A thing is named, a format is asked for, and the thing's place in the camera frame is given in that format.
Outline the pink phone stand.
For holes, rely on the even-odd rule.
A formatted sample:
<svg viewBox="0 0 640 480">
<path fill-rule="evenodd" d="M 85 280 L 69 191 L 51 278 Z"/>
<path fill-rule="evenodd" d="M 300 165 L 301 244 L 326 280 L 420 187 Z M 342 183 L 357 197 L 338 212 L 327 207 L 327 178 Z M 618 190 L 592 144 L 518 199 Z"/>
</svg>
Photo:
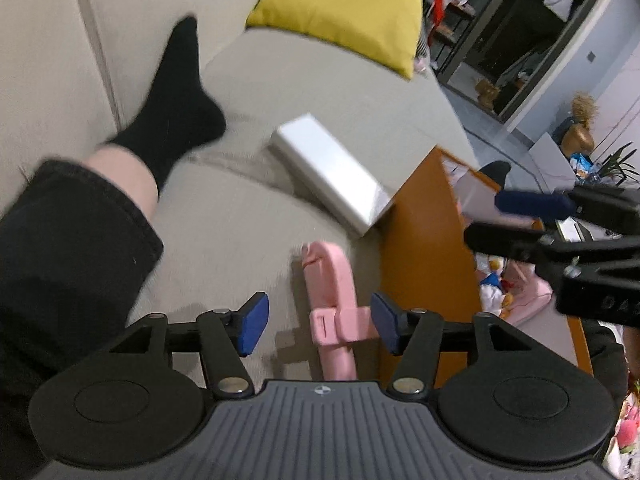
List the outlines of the pink phone stand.
<svg viewBox="0 0 640 480">
<path fill-rule="evenodd" d="M 354 345 L 378 338 L 371 308 L 360 306 L 352 267 L 337 244 L 303 247 L 302 268 L 310 305 L 309 327 L 322 375 L 329 382 L 358 378 Z"/>
</svg>

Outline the large white box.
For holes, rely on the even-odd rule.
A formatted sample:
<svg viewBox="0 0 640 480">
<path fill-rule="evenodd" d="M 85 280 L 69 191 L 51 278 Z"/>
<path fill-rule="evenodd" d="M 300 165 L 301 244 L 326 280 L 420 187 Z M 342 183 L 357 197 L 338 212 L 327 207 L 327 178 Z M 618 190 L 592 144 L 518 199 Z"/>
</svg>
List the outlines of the large white box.
<svg viewBox="0 0 640 480">
<path fill-rule="evenodd" d="M 311 114 L 277 127 L 270 145 L 354 234 L 366 235 L 390 208 L 386 188 Z"/>
</svg>

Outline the pink fabric pouch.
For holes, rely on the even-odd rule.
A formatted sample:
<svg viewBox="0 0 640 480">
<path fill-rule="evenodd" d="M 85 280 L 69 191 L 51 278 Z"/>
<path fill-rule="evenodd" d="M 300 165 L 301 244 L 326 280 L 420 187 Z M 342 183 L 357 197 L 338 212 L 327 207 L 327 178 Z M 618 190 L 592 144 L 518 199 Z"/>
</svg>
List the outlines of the pink fabric pouch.
<svg viewBox="0 0 640 480">
<path fill-rule="evenodd" d="M 510 260 L 502 272 L 501 285 L 513 297 L 502 317 L 519 326 L 544 310 L 553 297 L 550 285 L 540 278 L 531 263 Z"/>
</svg>

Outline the black sock right foot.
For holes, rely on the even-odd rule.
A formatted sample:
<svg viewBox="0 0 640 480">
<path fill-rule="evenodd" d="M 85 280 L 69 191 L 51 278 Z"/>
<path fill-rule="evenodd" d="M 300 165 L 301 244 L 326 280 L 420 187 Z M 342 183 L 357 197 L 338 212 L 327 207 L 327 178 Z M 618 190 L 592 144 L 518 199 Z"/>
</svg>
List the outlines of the black sock right foot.
<svg viewBox="0 0 640 480">
<path fill-rule="evenodd" d="M 498 188 L 504 188 L 506 177 L 510 174 L 511 169 L 510 162 L 495 160 L 480 168 L 480 173 L 498 185 Z"/>
</svg>

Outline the black sock foot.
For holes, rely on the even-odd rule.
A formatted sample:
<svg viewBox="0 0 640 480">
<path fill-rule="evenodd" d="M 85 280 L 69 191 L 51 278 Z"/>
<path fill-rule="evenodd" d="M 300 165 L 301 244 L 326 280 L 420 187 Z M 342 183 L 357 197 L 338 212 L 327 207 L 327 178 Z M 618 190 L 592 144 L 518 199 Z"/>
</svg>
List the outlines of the black sock foot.
<svg viewBox="0 0 640 480">
<path fill-rule="evenodd" d="M 511 169 L 510 162 L 495 160 L 480 168 L 480 173 L 498 185 L 498 188 L 504 188 L 506 177 L 510 174 Z"/>
<path fill-rule="evenodd" d="M 140 159 L 161 191 L 179 160 L 226 129 L 224 112 L 202 86 L 198 20 L 187 15 L 171 31 L 139 113 L 108 143 Z"/>
</svg>

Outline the golden vase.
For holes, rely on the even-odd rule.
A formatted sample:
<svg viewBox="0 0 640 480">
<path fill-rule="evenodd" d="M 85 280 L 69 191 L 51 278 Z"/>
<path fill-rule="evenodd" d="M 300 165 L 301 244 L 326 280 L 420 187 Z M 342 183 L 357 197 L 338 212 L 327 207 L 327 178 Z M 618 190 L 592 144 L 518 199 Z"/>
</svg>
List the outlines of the golden vase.
<svg viewBox="0 0 640 480">
<path fill-rule="evenodd" d="M 590 155 L 593 150 L 594 141 L 589 129 L 577 118 L 572 118 L 561 141 L 562 153 L 570 158 L 574 154 Z"/>
</svg>

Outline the green potted plant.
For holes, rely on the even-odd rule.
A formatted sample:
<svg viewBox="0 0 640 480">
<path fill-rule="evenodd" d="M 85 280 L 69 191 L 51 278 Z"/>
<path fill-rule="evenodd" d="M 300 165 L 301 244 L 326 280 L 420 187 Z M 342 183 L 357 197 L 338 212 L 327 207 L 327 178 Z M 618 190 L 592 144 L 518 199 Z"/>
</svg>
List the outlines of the green potted plant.
<svg viewBox="0 0 640 480">
<path fill-rule="evenodd" d="M 628 142 L 606 156 L 597 171 L 599 179 L 615 186 L 623 186 L 628 183 L 638 184 L 639 171 L 629 161 L 637 151 L 638 148 L 635 148 L 632 142 Z"/>
</svg>

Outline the black trouser leg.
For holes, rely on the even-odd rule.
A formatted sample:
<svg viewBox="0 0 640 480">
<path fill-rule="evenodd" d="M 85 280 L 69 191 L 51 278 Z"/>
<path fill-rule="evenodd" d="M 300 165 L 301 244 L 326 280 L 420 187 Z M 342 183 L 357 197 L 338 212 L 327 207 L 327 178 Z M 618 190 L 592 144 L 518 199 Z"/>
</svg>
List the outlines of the black trouser leg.
<svg viewBox="0 0 640 480">
<path fill-rule="evenodd" d="M 43 162 L 1 219 L 1 475 L 43 462 L 35 391 L 124 329 L 164 246 L 140 209 L 94 172 Z"/>
</svg>

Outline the black sock left foot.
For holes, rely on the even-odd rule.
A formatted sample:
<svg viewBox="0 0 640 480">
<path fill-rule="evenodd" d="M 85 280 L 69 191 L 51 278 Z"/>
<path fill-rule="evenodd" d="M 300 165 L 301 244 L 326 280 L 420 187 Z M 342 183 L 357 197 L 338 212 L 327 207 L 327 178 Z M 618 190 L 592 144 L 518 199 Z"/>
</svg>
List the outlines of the black sock left foot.
<svg viewBox="0 0 640 480">
<path fill-rule="evenodd" d="M 171 31 L 139 113 L 108 143 L 140 159 L 161 191 L 179 160 L 226 129 L 224 112 L 202 86 L 198 20 L 187 15 Z"/>
</svg>

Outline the yellow cushion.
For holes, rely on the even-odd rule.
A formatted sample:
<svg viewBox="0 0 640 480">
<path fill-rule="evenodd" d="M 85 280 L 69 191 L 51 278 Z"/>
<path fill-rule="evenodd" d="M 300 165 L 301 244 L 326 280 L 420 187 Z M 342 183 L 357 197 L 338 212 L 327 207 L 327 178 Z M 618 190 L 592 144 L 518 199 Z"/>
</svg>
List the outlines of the yellow cushion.
<svg viewBox="0 0 640 480">
<path fill-rule="evenodd" d="M 410 79 L 422 12 L 423 0 L 259 0 L 246 24 L 336 44 Z"/>
</svg>

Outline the beige sofa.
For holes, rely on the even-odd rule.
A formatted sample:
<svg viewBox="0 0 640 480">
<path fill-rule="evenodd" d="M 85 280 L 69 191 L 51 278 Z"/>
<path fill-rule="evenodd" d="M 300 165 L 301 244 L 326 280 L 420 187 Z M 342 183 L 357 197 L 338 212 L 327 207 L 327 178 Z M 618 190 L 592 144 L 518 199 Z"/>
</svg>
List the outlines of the beige sofa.
<svg viewBox="0 0 640 480">
<path fill-rule="evenodd" d="M 349 255 L 358 292 L 378 284 L 378 239 L 353 237 L 270 150 L 311 114 L 396 191 L 432 148 L 468 164 L 472 146 L 432 74 L 405 79 L 333 44 L 245 21 L 258 0 L 1 0 L 1 200 L 49 156 L 80 159 L 128 125 L 167 39 L 198 20 L 202 83 L 226 116 L 217 142 L 179 162 L 153 226 L 165 251 L 134 308 L 190 321 L 270 299 L 245 365 L 254 382 L 318 378 L 298 257 L 314 240 Z"/>
</svg>

